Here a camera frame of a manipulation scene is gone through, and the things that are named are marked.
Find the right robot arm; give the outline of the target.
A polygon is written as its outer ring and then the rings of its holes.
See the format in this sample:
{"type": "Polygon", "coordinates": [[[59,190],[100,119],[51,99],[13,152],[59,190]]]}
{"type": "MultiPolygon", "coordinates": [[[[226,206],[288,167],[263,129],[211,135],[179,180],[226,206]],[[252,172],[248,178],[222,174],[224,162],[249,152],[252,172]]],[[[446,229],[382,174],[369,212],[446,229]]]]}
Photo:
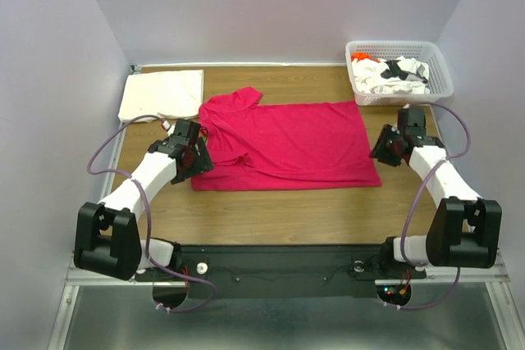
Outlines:
{"type": "Polygon", "coordinates": [[[452,164],[437,137],[427,133],[425,111],[406,105],[397,112],[396,125],[381,129],[370,158],[397,167],[406,163],[422,180],[418,197],[429,192],[436,213],[425,235],[410,236],[414,200],[399,237],[389,237],[377,257],[380,272],[396,276],[407,264],[417,268],[444,266],[488,269],[495,264],[502,208],[474,191],[452,164]]]}

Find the pink t-shirt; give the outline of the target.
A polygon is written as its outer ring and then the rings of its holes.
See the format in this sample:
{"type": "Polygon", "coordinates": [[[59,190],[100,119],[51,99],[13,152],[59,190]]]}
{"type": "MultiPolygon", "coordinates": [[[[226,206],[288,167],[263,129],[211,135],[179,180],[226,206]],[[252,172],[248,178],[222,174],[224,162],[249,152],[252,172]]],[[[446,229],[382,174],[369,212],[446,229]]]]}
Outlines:
{"type": "Polygon", "coordinates": [[[353,101],[262,105],[245,87],[199,109],[213,168],[195,191],[379,187],[370,143],[353,101]]]}

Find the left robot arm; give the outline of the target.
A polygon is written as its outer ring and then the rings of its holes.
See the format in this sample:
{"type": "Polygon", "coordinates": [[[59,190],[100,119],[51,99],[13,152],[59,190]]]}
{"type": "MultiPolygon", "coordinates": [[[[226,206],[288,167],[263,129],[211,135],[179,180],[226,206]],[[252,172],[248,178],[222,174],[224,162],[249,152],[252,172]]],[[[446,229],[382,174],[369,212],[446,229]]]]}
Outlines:
{"type": "Polygon", "coordinates": [[[150,202],[166,184],[179,184],[213,168],[204,128],[191,120],[162,128],[167,136],[152,143],[132,173],[99,202],[87,202],[78,212],[73,261],[75,267],[129,280],[135,273],[153,268],[166,280],[182,272],[182,259],[174,243],[142,239],[138,222],[150,217],[150,202]]]}

